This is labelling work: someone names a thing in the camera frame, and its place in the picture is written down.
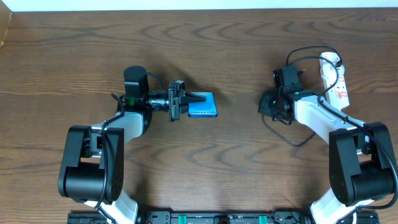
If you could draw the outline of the blue smartphone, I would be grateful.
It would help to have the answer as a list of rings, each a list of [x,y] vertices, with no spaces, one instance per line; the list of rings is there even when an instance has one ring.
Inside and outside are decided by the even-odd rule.
[[[218,116],[216,103],[212,92],[193,92],[206,98],[206,101],[188,104],[188,116],[191,118],[215,118]]]

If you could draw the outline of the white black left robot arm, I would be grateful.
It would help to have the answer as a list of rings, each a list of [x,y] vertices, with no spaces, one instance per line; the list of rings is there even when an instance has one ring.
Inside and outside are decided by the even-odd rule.
[[[112,118],[69,128],[58,177],[62,197],[94,208],[107,223],[136,223],[138,218],[137,202],[123,190],[125,145],[147,131],[153,112],[164,111],[174,122],[190,103],[206,100],[187,91],[183,80],[170,82],[166,90],[150,90],[152,74],[142,66],[128,67],[123,75],[125,93],[113,95]]]

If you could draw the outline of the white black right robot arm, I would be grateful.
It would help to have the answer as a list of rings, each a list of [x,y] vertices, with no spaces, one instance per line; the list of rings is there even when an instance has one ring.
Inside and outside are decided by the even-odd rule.
[[[274,70],[275,88],[264,92],[258,112],[284,125],[309,127],[329,147],[330,189],[310,206],[303,219],[312,223],[355,222],[362,209],[391,195],[397,202],[397,163],[388,128],[367,124],[334,108],[312,90],[304,90],[295,66]]]

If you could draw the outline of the white USB charger adapter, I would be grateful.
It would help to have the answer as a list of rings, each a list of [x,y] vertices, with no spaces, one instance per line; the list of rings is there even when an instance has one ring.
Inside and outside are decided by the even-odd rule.
[[[331,80],[345,74],[343,60],[335,52],[323,52],[320,54],[320,75],[324,80]]]

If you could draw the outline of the white power strip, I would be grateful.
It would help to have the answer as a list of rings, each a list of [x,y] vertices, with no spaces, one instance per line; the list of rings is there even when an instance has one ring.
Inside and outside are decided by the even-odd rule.
[[[337,108],[338,110],[342,110],[349,106],[349,98],[348,98],[348,91],[346,88],[345,83],[345,76],[339,77],[337,76],[331,80],[324,80],[323,79],[323,86],[324,89],[331,87],[334,82],[337,83],[334,85],[330,90],[325,93],[326,100],[329,104],[333,107]]]

